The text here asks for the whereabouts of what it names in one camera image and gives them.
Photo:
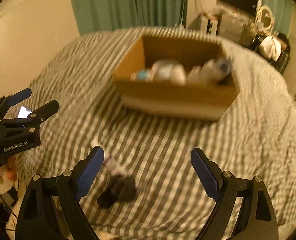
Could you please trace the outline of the left human hand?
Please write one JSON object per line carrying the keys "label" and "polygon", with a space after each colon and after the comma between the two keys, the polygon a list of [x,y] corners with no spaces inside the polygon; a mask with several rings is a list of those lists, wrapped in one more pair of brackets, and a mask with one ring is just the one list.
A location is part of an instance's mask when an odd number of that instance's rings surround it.
{"label": "left human hand", "polygon": [[7,169],[5,171],[6,176],[12,182],[16,182],[17,180],[17,166],[16,166],[16,157],[10,156],[8,158],[8,164],[6,165]]}

